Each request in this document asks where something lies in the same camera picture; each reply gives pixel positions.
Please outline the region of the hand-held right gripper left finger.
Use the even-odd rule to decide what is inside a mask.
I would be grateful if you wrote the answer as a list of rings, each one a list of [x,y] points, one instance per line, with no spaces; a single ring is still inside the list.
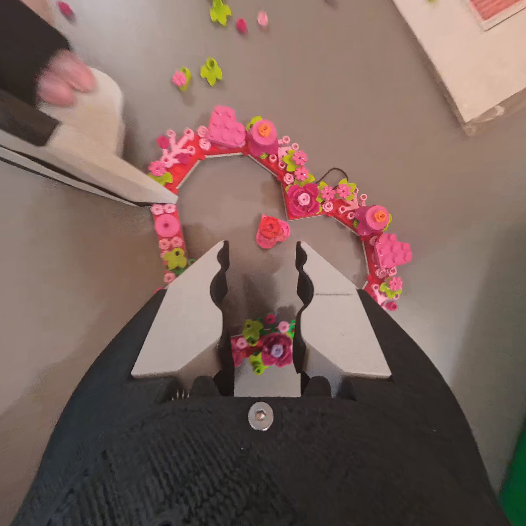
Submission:
[[[229,264],[229,242],[222,240],[167,286],[131,370],[133,378],[195,380],[220,372],[228,342],[222,304]]]

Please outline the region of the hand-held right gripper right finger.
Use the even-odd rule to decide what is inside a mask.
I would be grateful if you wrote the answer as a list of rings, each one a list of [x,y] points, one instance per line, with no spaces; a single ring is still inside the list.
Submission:
[[[296,245],[293,364],[325,378],[389,378],[391,370],[359,295],[361,289],[304,241]]]

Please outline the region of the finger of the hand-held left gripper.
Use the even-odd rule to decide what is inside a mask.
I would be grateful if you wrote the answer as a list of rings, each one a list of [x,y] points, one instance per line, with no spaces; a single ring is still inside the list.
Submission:
[[[121,202],[133,207],[142,207],[142,202],[130,201],[115,192],[106,190],[99,185],[92,182],[81,180],[78,176],[69,173],[66,170],[58,168],[48,162],[37,159],[33,156],[28,156],[9,148],[1,148],[1,161],[12,166],[24,169],[32,174],[42,176],[49,180],[58,181],[78,190],[83,190],[90,194],[98,195],[112,201]]]
[[[36,157],[130,201],[175,204],[178,196],[77,130],[56,130],[44,146],[1,131],[1,148]]]

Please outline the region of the heart-brick lego wreath half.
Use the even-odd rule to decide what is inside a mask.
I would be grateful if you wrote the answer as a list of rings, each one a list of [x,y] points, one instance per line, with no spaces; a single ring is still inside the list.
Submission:
[[[358,236],[365,254],[365,291],[384,310],[394,312],[404,281],[398,267],[412,260],[411,246],[389,231],[390,211],[367,203],[355,183],[339,168],[316,179],[307,168],[308,156],[289,136],[278,136],[274,123],[260,116],[244,125],[228,106],[215,106],[207,126],[198,128],[203,151],[226,149],[247,155],[274,175],[282,187],[289,220],[325,216]]]

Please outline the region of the lime green lego leaf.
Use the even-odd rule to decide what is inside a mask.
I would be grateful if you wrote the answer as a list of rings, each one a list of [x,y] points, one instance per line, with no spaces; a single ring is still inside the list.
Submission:
[[[222,69],[214,57],[207,57],[205,63],[201,66],[200,76],[206,80],[210,87],[214,87],[216,83],[222,81]]]
[[[211,1],[209,15],[213,23],[225,27],[228,23],[229,17],[232,15],[232,10],[229,5],[224,3],[224,1],[213,0]]]

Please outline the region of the person's left hand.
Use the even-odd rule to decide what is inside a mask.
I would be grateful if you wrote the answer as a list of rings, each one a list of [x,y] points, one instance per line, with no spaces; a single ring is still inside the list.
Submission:
[[[60,50],[38,77],[36,100],[57,107],[72,107],[77,93],[96,89],[93,71],[72,51]]]

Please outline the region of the large green storage bin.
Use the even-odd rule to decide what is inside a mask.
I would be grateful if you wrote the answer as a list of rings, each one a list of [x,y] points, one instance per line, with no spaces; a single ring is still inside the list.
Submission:
[[[511,525],[525,525],[525,426],[507,470],[500,503]]]

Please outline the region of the laminated instruction sheet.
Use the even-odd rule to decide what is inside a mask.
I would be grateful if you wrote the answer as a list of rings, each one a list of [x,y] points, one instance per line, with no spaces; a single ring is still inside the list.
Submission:
[[[393,1],[462,129],[525,110],[525,1]]]

